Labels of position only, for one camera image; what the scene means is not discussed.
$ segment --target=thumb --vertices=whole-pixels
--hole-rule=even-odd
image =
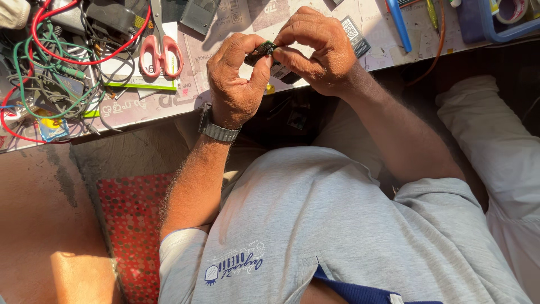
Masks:
[[[297,73],[302,78],[309,75],[324,73],[324,67],[313,58],[307,58],[297,49],[290,47],[279,47],[272,53],[274,58],[283,63],[287,69]]]
[[[274,59],[271,56],[265,56],[253,67],[253,72],[251,73],[251,78],[249,79],[249,84],[253,91],[264,91],[266,89],[266,84],[270,79],[270,67]]]

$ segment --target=leg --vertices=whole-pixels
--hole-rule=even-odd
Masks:
[[[312,146],[335,149],[368,167],[373,178],[383,166],[379,149],[358,115],[345,101],[340,100],[334,116]]]
[[[190,150],[193,149],[200,136],[199,120],[200,111],[193,111],[174,121],[176,128],[184,137]],[[227,163],[225,164],[223,186],[221,188],[220,210],[223,208],[234,185],[247,167],[267,151],[266,148],[252,141],[247,136],[244,136],[242,133],[238,135],[236,141],[231,145]]]
[[[540,302],[540,138],[497,95],[492,76],[456,83],[436,99],[489,193],[490,231],[533,302]]]

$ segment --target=wristwatch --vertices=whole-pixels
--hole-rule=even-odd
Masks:
[[[199,133],[206,134],[217,141],[223,142],[232,142],[236,139],[242,127],[240,127],[240,129],[238,130],[229,130],[215,125],[211,122],[212,106],[208,103],[205,103],[202,109],[203,111],[199,124]]]

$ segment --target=polka dot mat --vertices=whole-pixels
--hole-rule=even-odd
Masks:
[[[171,178],[160,174],[96,183],[128,303],[158,302],[158,210]]]

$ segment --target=tape roll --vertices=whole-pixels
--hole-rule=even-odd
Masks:
[[[499,13],[497,20],[502,24],[514,24],[525,16],[529,7],[529,0],[497,0]]]

